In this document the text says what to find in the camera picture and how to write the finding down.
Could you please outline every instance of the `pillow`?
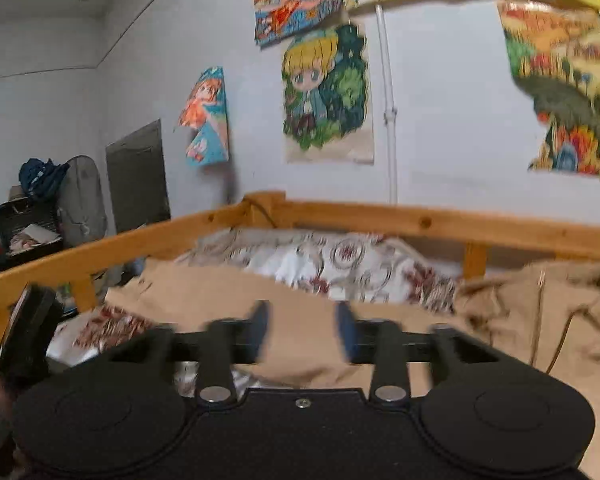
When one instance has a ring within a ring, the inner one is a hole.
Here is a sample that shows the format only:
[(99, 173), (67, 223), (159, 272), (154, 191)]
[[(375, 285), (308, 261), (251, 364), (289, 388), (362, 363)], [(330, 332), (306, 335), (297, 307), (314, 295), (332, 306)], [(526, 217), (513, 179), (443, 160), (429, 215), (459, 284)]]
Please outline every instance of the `pillow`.
[(235, 228), (201, 238), (177, 261), (237, 266), (336, 301), (415, 302), (433, 312), (453, 311), (456, 282), (399, 238)]

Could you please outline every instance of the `white pipe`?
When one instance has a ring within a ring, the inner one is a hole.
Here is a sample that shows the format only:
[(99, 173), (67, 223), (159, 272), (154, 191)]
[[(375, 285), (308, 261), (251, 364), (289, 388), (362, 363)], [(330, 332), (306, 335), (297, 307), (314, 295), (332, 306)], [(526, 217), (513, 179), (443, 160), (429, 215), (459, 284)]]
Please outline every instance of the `white pipe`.
[(382, 62), (382, 78), (384, 78), (384, 124), (387, 130), (387, 160), (389, 165), (389, 202), (398, 203), (398, 163), (395, 151), (395, 117), (398, 113), (394, 101), (394, 83), (391, 78), (391, 62), (389, 61), (389, 41), (386, 35), (384, 10), (376, 5), (378, 32), (380, 35), (380, 59)]

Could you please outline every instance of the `wooden bed post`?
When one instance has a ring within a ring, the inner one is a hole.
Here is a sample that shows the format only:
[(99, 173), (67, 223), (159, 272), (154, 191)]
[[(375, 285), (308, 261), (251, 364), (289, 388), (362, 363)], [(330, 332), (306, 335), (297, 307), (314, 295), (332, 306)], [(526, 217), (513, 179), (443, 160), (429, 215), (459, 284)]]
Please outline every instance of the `wooden bed post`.
[(242, 199), (250, 206), (249, 226), (263, 229), (289, 228), (280, 215), (279, 206), (286, 201), (284, 191), (260, 191), (247, 193)]
[(468, 242), (464, 245), (464, 262), (462, 263), (462, 276), (466, 280), (481, 278), (487, 270), (487, 250), (484, 244)]
[(98, 305), (96, 289), (93, 286), (91, 276), (70, 282), (69, 285), (71, 286), (71, 294), (75, 299), (75, 306), (78, 312), (88, 312)]

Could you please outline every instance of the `white wall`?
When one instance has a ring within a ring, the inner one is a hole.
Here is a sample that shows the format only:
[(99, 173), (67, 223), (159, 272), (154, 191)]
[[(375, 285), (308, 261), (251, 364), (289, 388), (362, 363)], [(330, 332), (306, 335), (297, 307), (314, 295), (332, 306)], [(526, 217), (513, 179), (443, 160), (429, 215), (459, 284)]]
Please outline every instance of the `white wall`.
[[(131, 0), (121, 1), (126, 9), (126, 2)], [(144, 0), (133, 1), (141, 7), (139, 2)], [(152, 3), (99, 68), (107, 96), (103, 123), (106, 142), (161, 119), (172, 214), (220, 205), (230, 176), (214, 168), (199, 170), (190, 166), (185, 158), (187, 139), (173, 133), (184, 101), (200, 73), (220, 64), (226, 78), (237, 196), (250, 190), (276, 188), (286, 189), (290, 196), (388, 200), (382, 124), (384, 95), (375, 17), (364, 16), (362, 22), (368, 33), (376, 164), (288, 165), (283, 153), (280, 77), (286, 43), (264, 50), (256, 47), (252, 1)], [(110, 20), (119, 19), (117, 9), (114, 6)]]
[[(109, 48), (150, 0), (117, 0)], [(253, 42), (252, 0), (156, 0), (100, 66), (113, 142), (162, 119), (174, 215), (218, 205), (224, 175), (187, 165), (173, 127), (198, 74), (224, 66), (237, 193), (388, 201), (384, 92), (373, 8), (357, 12), (368, 35), (376, 163), (286, 164), (282, 44)], [(600, 223), (600, 180), (528, 172), (546, 133), (513, 84), (494, 0), (403, 0), (386, 5), (397, 118), (398, 200)]]
[(91, 19), (0, 24), (0, 204), (29, 158), (85, 154), (102, 168), (97, 72), (64, 70), (95, 66), (100, 35)]

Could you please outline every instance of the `wire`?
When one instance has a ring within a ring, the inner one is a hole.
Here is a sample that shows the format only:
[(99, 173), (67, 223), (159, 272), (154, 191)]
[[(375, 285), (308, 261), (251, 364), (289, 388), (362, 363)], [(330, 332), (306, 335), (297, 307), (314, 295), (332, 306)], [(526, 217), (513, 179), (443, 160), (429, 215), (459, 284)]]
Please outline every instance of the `wire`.
[(271, 224), (271, 227), (273, 227), (274, 229), (278, 228), (278, 226), (274, 222), (273, 218), (271, 218), (271, 216), (269, 215), (269, 213), (267, 213), (267, 210), (264, 209), (264, 207), (262, 206), (262, 204), (260, 204), (259, 202), (256, 202), (255, 200), (253, 200), (251, 198), (248, 198), (248, 197), (244, 197), (243, 200), (247, 204), (251, 204), (252, 206), (254, 206), (254, 208), (256, 208), (258, 211), (260, 211), (260, 213), (262, 214), (262, 216), (264, 216), (264, 218), (267, 219), (267, 222), (269, 222)]
[(542, 302), (544, 301), (544, 280), (545, 270), (540, 271), (538, 279), (538, 308), (536, 309), (536, 321), (534, 323), (534, 336), (531, 345), (531, 359), (529, 364), (536, 366), (536, 358), (538, 357), (538, 347), (540, 345), (540, 329), (542, 327)]
[(558, 357), (560, 356), (560, 352), (562, 351), (564, 342), (567, 339), (567, 332), (569, 331), (569, 327), (571, 326), (571, 320), (573, 319), (573, 317), (576, 314), (584, 314), (586, 311), (587, 311), (586, 308), (581, 307), (581, 308), (574, 310), (573, 312), (571, 312), (569, 314), (569, 317), (567, 318), (567, 323), (564, 325), (564, 328), (562, 329), (562, 335), (560, 336), (560, 342), (558, 343), (558, 346), (555, 349), (554, 357), (551, 359), (551, 362), (549, 363), (549, 367), (546, 369), (547, 374), (551, 373), (551, 370), (554, 369), (555, 362), (558, 360)]

